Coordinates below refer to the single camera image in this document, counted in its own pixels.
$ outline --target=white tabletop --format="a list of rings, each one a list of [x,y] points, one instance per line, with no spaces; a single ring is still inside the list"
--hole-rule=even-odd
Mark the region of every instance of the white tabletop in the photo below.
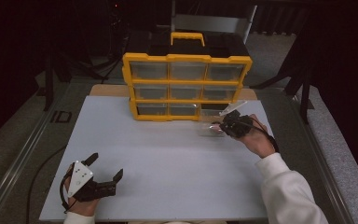
[[[41,220],[65,219],[59,185],[68,166],[92,153],[97,182],[121,168],[117,195],[103,198],[100,221],[247,220],[267,217],[261,199],[259,158],[228,136],[199,136],[195,121],[136,121],[128,97],[88,96],[62,157]],[[257,114],[270,130],[259,101],[239,108]]]

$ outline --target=yellow storage organizer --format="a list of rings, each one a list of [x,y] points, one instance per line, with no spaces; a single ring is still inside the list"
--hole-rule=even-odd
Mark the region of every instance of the yellow storage organizer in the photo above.
[[[235,103],[252,60],[237,35],[132,33],[123,76],[135,119],[199,120],[203,104]]]

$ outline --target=white shirt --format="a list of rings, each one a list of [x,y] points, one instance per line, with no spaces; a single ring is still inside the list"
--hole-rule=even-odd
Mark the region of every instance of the white shirt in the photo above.
[[[264,176],[261,194],[270,224],[328,223],[313,199],[307,180],[298,172],[289,170],[281,154],[269,155],[256,166]],[[94,217],[83,217],[71,212],[68,212],[64,221],[64,224],[93,223]]]

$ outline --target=black cable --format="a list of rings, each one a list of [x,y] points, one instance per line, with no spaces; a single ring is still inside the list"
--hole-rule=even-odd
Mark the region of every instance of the black cable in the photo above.
[[[28,189],[28,201],[27,201],[27,214],[26,214],[26,224],[29,223],[29,219],[30,219],[30,208],[31,208],[31,193],[32,193],[32,189],[34,187],[34,182],[37,178],[37,175],[39,174],[39,172],[42,170],[42,168],[46,165],[46,163],[51,160],[51,158],[53,158],[55,155],[57,155],[59,152],[61,152],[62,150],[66,149],[66,145],[64,147],[61,147],[60,149],[58,149],[56,152],[54,152],[51,156],[49,156],[37,169],[36,174],[34,175],[34,178],[31,182],[31,186]]]

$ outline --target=human hand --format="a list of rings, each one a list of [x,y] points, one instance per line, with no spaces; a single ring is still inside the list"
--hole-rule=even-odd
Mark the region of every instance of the human hand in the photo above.
[[[262,124],[256,115],[252,114],[249,117],[253,120],[255,127],[267,131],[267,126]],[[252,128],[245,136],[237,138],[236,140],[244,143],[250,151],[258,155],[261,159],[275,153],[275,148],[266,135],[255,128]]]
[[[66,191],[69,189],[71,183],[71,177],[66,178],[64,185]],[[78,202],[74,197],[68,198],[69,212],[77,213],[84,217],[93,217],[95,215],[95,209],[97,208],[98,202],[101,199],[95,199],[90,202]]]

